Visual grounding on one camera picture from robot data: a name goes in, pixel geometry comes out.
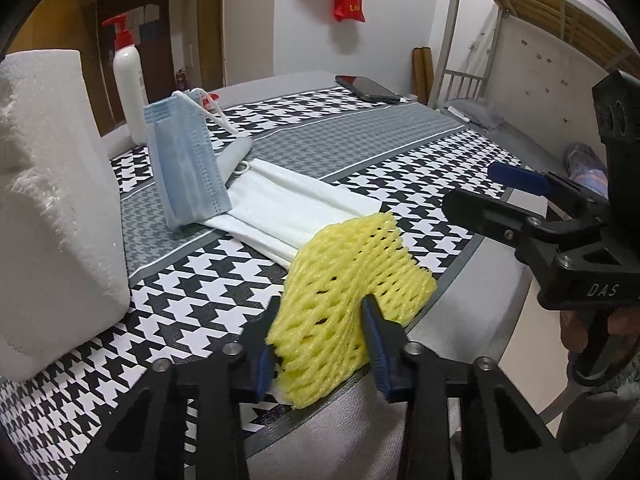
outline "black phone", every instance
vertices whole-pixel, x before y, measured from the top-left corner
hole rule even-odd
[[[389,103],[397,105],[400,102],[400,96],[394,94],[391,90],[379,85],[375,81],[367,77],[359,77],[354,75],[337,75],[335,82],[351,90],[353,94],[370,103]]]

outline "white face mask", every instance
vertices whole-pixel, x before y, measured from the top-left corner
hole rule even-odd
[[[149,159],[171,229],[231,209],[205,120],[237,134],[220,114],[223,119],[182,92],[145,107]]]
[[[204,225],[226,231],[287,269],[298,250],[329,224],[368,216],[382,202],[254,159],[229,186],[232,209]]]

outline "surgical mask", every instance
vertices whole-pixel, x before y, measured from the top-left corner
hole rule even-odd
[[[226,117],[214,116],[183,92],[145,107],[149,159],[171,229],[231,209],[205,116],[236,133]]]

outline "floor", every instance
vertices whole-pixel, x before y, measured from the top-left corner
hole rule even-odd
[[[540,286],[534,280],[520,320],[500,361],[500,368],[522,395],[541,412],[566,386],[566,350],[560,342],[558,312],[538,304]],[[558,430],[560,416],[547,427]]]

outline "styrofoam block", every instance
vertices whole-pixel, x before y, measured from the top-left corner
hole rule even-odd
[[[0,375],[33,377],[130,300],[118,184],[79,52],[0,63]]]

